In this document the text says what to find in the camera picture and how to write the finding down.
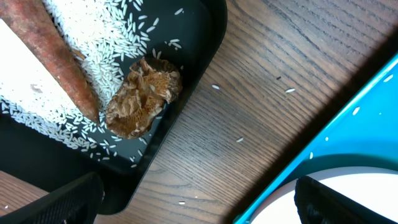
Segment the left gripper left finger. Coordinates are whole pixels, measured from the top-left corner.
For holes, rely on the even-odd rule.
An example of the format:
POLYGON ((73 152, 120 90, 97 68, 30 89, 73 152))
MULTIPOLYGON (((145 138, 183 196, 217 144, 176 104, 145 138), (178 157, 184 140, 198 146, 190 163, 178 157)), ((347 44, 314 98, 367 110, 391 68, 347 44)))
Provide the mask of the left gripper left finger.
POLYGON ((1 217, 1 224, 94 222, 103 201, 100 176, 90 172, 46 196, 1 217))

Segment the brown food scrap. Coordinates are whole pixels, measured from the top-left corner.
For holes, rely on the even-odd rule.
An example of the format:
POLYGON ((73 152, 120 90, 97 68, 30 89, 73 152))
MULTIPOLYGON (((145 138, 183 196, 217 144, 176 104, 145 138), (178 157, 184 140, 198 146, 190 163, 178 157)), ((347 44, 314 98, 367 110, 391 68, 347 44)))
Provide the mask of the brown food scrap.
POLYGON ((121 138, 135 139, 149 132, 166 103, 178 98, 182 77, 174 64, 156 58, 143 57, 129 69, 106 107, 106 127, 121 138))

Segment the orange carrot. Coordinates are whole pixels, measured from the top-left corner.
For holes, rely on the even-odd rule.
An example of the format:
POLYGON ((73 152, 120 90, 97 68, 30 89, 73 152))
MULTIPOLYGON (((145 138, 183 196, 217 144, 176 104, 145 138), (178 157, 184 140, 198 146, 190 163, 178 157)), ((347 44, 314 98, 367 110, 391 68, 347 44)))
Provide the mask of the orange carrot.
POLYGON ((1 19, 48 70, 82 115, 99 123, 98 101, 42 1, 1 0, 1 19))

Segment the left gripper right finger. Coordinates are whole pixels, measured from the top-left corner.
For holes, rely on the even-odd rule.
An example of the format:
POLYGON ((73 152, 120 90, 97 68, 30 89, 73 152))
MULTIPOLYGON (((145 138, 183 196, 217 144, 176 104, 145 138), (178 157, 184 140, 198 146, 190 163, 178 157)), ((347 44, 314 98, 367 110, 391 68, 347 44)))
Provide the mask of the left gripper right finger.
POLYGON ((297 179, 294 202, 302 224, 397 224, 309 176, 297 179))

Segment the large white plate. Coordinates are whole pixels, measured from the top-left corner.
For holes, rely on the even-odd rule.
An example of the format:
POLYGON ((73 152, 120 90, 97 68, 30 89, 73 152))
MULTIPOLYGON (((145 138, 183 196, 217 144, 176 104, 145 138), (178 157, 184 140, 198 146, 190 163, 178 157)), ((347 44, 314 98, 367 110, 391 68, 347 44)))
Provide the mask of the large white plate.
MULTIPOLYGON (((376 167, 340 167, 308 175, 368 209, 397 221, 397 172, 376 167)), ((294 202, 296 180, 274 191, 249 223, 300 223, 294 202)))

